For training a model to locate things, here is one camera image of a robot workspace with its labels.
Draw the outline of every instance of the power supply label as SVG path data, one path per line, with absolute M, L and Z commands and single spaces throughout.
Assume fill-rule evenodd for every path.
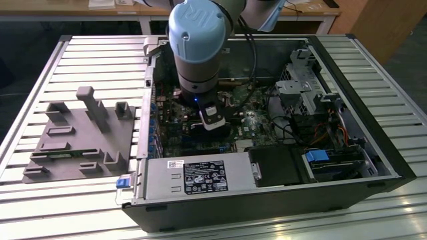
M 187 195 L 229 191 L 225 161 L 186 163 L 183 170 Z

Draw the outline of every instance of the motherboard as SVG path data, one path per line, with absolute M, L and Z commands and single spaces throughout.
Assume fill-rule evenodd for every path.
M 247 147 L 278 143 L 267 117 L 266 90 L 257 89 L 226 125 L 207 131 L 198 110 L 175 101 L 174 87 L 161 85 L 157 88 L 157 107 L 163 157 L 237 153 Z M 231 91 L 219 91 L 218 98 L 225 107 L 234 107 L 245 101 L 249 92 L 247 86 L 238 86 Z

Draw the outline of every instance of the slatted aluminum table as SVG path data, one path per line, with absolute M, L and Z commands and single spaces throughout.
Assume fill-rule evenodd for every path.
M 146 87 L 145 36 L 74 36 L 58 43 L 0 146 L 0 239 L 417 239 L 427 232 L 427 117 L 357 39 L 319 36 L 418 179 L 349 209 L 146 233 L 122 211 L 117 177 L 23 184 L 49 117 L 49 103 L 83 108 L 75 90 L 93 86 L 106 107 L 137 106 L 129 170 L 137 169 Z

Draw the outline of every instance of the robot end effector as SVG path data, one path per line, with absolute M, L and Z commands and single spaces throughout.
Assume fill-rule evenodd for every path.
M 175 56 L 182 96 L 186 102 L 199 109 L 205 128 L 214 130 L 226 124 L 218 98 L 223 44 L 241 15 L 251 28 L 270 32 L 286 0 L 142 1 L 149 6 L 173 9 L 169 40 Z

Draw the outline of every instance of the black cable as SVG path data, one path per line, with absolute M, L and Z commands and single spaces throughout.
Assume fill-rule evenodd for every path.
M 145 4 L 149 6 L 149 7 L 153 7 L 147 2 L 146 0 L 142 0 L 145 2 Z
M 237 107 L 237 111 L 241 110 L 245 105 L 247 104 L 247 102 L 251 99 L 251 96 L 255 92 L 255 85 L 257 85 L 257 67 L 258 67 L 258 52 L 257 52 L 257 45 L 255 45 L 255 39 L 251 33 L 247 32 L 249 29 L 249 24 L 246 22 L 246 20 L 243 19 L 243 17 L 239 17 L 238 23 L 241 25 L 241 28 L 243 30 L 243 34 L 246 37 L 246 40 L 249 41 L 249 43 L 251 44 L 251 49 L 253 49 L 253 54 L 254 54 L 254 66 L 253 66 L 253 72 L 250 74 L 250 77 L 247 79 L 247 82 L 245 82 L 243 84 L 251 83 L 251 91 L 249 92 L 246 99 L 243 100 L 243 102 L 241 102 L 239 106 Z
M 303 13 L 303 11 L 301 11 L 301 10 L 298 10 L 297 9 L 297 5 L 294 4 L 294 2 L 290 2 L 289 0 L 286 0 L 290 4 L 293 4 L 294 5 L 294 8 L 295 9 L 293 9 L 293 8 L 290 8 L 290 7 L 285 7 L 286 9 L 291 9 L 291 10 L 294 10 L 295 12 L 297 12 L 297 22 L 299 21 L 299 18 L 301 18 L 301 15 L 299 15 L 299 13 Z
M 293 137 L 286 137 L 286 128 L 290 127 L 290 126 L 291 126 L 291 124 L 287 124 L 287 125 L 283 127 L 283 130 L 282 130 L 283 138 L 279 138 L 279 139 L 278 139 L 278 140 L 282 140 L 282 143 L 283 143 L 285 140 L 294 140 L 294 141 L 297 142 L 295 138 L 293 138 Z
M 275 116 L 274 118 L 271 118 L 271 116 L 270 116 L 269 105 L 270 105 L 270 99 L 271 99 L 274 90 L 275 90 L 275 87 L 273 86 L 273 87 L 270 88 L 270 91 L 269 91 L 269 94 L 267 94 L 267 100 L 266 100 L 267 119 L 269 119 L 269 121 L 274 124 L 274 126 L 283 131 L 283 138 L 285 138 L 285 136 L 286 136 L 285 133 L 289 133 L 289 134 L 294 137 L 294 140 L 295 140 L 295 142 L 297 142 L 298 144 L 301 144 L 301 145 L 303 145 L 303 146 L 310 146 L 310 144 L 306 143 L 306 142 L 303 141 L 303 139 L 302 139 L 298 135 L 295 135 L 294 132 L 291 132 L 290 130 L 286 130 L 286 127 L 287 127 L 287 126 L 282 127 L 282 126 L 275 122 L 275 119 L 278 119 L 278 118 L 286 119 L 286 120 L 289 120 L 289 121 L 291 120 L 291 118 L 290 118 L 289 116 Z

